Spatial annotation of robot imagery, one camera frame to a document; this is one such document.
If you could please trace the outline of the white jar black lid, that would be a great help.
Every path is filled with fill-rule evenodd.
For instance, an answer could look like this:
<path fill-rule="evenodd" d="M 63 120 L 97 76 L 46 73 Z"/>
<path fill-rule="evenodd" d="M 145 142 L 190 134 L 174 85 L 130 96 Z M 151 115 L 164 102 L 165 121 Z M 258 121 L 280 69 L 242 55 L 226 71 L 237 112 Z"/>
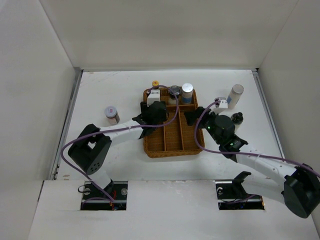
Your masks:
<path fill-rule="evenodd" d="M 180 86 L 172 85 L 169 90 L 169 98 L 168 98 L 168 105 L 173 106 L 177 104 L 177 100 L 179 100 L 179 97 L 182 93 L 182 89 Z"/>

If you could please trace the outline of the white shaker silver lid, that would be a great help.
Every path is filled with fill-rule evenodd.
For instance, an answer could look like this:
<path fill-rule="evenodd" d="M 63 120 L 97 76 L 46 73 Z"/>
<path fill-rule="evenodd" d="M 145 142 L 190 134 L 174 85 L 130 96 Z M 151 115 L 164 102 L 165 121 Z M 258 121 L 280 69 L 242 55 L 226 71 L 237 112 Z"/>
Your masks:
<path fill-rule="evenodd" d="M 184 83 L 181 86 L 181 102 L 189 105 L 192 102 L 194 87 L 191 83 Z"/>

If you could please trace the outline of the red sauce bottle yellow cap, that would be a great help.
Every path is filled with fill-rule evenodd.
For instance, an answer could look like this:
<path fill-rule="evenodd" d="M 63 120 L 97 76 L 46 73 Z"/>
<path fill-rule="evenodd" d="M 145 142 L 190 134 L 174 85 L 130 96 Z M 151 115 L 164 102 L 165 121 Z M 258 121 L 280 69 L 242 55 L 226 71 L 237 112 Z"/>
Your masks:
<path fill-rule="evenodd" d="M 160 87 L 160 84 L 159 84 L 159 82 L 157 81 L 157 80 L 154 80 L 153 82 L 152 82 L 152 90 L 158 90 L 159 89 L 159 87 Z"/>

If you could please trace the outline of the white bottle black grinder cap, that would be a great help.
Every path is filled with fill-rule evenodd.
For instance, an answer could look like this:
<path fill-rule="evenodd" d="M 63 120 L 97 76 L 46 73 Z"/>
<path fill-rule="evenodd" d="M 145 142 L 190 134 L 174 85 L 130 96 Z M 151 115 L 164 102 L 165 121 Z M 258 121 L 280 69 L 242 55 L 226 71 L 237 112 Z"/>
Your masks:
<path fill-rule="evenodd" d="M 244 121 L 243 113 L 242 112 L 236 112 L 230 118 L 231 118 L 232 123 L 235 126 L 234 132 L 236 133 L 237 130 L 239 129 L 239 127 L 241 126 L 241 124 Z"/>

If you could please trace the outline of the sauce jar grey lid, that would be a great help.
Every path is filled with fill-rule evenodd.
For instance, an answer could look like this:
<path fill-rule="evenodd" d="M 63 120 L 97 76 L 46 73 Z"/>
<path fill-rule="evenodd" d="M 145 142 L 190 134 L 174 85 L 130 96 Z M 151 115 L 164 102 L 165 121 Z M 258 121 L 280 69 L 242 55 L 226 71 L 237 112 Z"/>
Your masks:
<path fill-rule="evenodd" d="M 116 125 L 120 122 L 118 111 L 114 106 L 106 107 L 104 114 L 111 125 Z"/>

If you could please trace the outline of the white canister grey lid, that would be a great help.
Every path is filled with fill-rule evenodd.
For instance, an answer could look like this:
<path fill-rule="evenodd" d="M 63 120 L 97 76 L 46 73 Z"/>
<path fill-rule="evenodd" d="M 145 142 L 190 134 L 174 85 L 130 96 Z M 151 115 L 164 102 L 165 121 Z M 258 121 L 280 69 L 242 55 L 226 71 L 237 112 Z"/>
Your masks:
<path fill-rule="evenodd" d="M 240 97 L 244 92 L 244 87 L 241 84 L 235 84 L 226 98 L 228 109 L 234 109 Z"/>

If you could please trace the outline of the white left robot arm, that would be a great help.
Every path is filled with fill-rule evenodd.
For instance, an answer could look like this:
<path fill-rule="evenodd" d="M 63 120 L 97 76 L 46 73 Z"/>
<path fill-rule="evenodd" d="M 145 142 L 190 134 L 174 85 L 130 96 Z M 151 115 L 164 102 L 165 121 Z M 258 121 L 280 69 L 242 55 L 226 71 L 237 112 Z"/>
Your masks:
<path fill-rule="evenodd" d="M 112 195 L 114 185 L 103 169 L 110 147 L 143 139 L 156 130 L 155 126 L 168 119 L 169 114 L 164 101 L 155 101 L 150 106 L 141 102 L 140 107 L 141 114 L 119 126 L 125 130 L 115 131 L 115 126 L 99 128 L 91 123 L 82 130 L 79 137 L 98 134 L 73 143 L 68 150 L 68 156 L 97 184 L 95 193 L 100 199 L 108 199 Z"/>

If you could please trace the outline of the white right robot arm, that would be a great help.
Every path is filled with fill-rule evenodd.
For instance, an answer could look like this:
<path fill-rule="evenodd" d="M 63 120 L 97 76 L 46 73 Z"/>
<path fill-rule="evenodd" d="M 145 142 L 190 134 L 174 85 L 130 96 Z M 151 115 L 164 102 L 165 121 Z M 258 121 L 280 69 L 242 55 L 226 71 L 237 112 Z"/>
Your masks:
<path fill-rule="evenodd" d="M 275 182 L 249 185 L 239 180 L 232 185 L 232 192 L 238 198 L 245 197 L 250 188 L 258 195 L 283 203 L 293 214 L 306 219 L 320 204 L 320 175 L 310 166 L 282 157 L 260 153 L 247 141 L 235 134 L 231 118 L 211 112 L 209 108 L 198 107 L 184 113 L 188 126 L 195 130 L 205 129 L 218 145 L 217 154 L 237 164 L 250 167 Z"/>

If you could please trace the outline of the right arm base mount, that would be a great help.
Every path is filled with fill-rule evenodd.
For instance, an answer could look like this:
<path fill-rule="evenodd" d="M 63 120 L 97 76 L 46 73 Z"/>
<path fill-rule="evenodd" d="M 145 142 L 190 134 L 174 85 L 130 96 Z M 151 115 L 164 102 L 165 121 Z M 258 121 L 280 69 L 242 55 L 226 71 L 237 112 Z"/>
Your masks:
<path fill-rule="evenodd" d="M 242 186 L 251 173 L 243 171 L 233 179 L 215 181 L 217 204 L 220 211 L 264 210 L 264 201 L 260 195 L 248 194 Z"/>

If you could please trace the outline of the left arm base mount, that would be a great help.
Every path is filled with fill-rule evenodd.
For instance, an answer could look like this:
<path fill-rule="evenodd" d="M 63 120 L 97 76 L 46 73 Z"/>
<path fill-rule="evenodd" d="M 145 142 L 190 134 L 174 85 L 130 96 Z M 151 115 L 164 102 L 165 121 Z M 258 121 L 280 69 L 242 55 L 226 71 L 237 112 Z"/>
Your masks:
<path fill-rule="evenodd" d="M 85 181 L 78 187 L 81 194 L 80 210 L 81 211 L 125 211 L 127 209 L 128 198 L 127 181 L 114 181 L 105 191 L 113 199 L 97 189 L 90 181 Z"/>

